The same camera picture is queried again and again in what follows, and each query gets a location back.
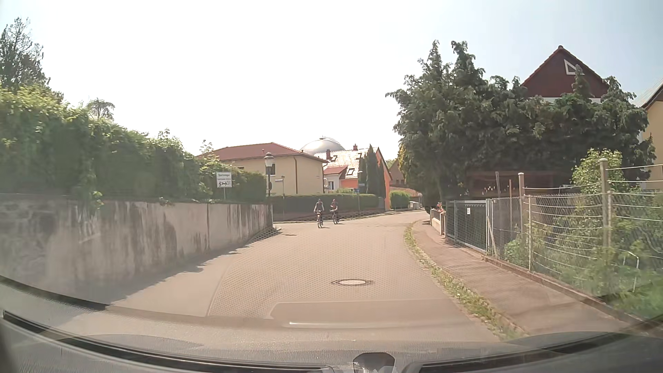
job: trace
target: green hedge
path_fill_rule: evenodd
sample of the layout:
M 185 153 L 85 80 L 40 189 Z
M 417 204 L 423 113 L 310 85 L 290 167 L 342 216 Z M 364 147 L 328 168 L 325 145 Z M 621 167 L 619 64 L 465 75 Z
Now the green hedge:
M 329 211 L 329 206 L 333 199 L 339 204 L 340 211 L 357 211 L 359 204 L 362 210 L 371 210 L 377 208 L 378 198 L 374 194 L 360 194 L 359 203 L 357 203 L 356 194 L 343 194 L 343 193 L 325 193 L 325 194 L 309 194 L 299 196 L 274 196 L 271 198 L 274 213 L 280 212 L 311 212 L 315 207 L 318 198 L 322 199 L 325 204 L 325 211 Z
M 262 202 L 265 180 L 196 159 L 168 130 L 131 131 L 85 108 L 61 104 L 36 86 L 0 89 L 0 192 L 68 194 L 91 199 L 223 198 L 214 171 L 233 171 L 229 200 Z
M 402 190 L 394 190 L 389 193 L 391 208 L 407 208 L 410 206 L 410 195 Z

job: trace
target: street sign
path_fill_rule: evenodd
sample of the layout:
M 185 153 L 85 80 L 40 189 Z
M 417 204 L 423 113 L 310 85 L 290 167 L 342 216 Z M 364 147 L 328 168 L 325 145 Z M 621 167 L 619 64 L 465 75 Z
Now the street sign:
M 216 187 L 217 188 L 232 188 L 233 175 L 231 172 L 216 173 Z

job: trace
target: cyclist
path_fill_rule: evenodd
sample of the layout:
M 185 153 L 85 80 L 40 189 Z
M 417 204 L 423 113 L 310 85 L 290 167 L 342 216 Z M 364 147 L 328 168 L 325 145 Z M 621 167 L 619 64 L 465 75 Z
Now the cyclist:
M 331 219 L 333 220 L 336 218 L 336 214 L 338 211 L 338 202 L 336 202 L 336 198 L 331 202 L 330 205 L 330 212 L 331 212 Z
M 322 200 L 318 198 L 316 206 L 313 207 L 313 212 L 320 212 L 320 220 L 322 220 L 322 212 L 325 210 L 325 205 L 322 204 Z

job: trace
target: yellow house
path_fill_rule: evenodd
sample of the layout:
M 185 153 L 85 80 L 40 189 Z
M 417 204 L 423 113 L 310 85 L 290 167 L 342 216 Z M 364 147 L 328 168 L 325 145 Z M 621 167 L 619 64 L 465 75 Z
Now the yellow house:
M 644 132 L 644 138 L 652 136 L 656 148 L 654 164 L 661 164 L 663 163 L 663 79 L 645 91 L 633 104 L 647 111 L 649 126 Z M 663 166 L 655 166 L 650 170 L 649 180 L 663 180 Z M 663 183 L 643 183 L 642 188 L 663 190 Z
M 323 193 L 326 160 L 277 143 L 224 147 L 212 153 L 223 163 L 246 171 L 270 173 L 272 195 Z M 264 157 L 272 153 L 274 165 L 267 170 Z

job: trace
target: paved road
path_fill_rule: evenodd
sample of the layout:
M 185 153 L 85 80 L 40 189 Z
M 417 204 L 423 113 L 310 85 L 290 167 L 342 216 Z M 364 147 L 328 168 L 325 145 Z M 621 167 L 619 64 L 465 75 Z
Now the paved road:
M 496 341 L 433 282 L 405 246 L 405 228 L 426 217 L 405 212 L 326 222 L 322 229 L 313 222 L 281 224 L 277 236 L 114 303 L 184 319 L 171 323 L 150 314 L 136 318 L 104 311 L 56 327 L 86 335 L 176 338 L 216 348 L 276 341 Z M 367 285 L 333 284 L 343 279 Z M 229 327 L 224 322 L 230 319 L 246 321 Z M 252 320 L 266 321 L 270 328 L 261 329 Z

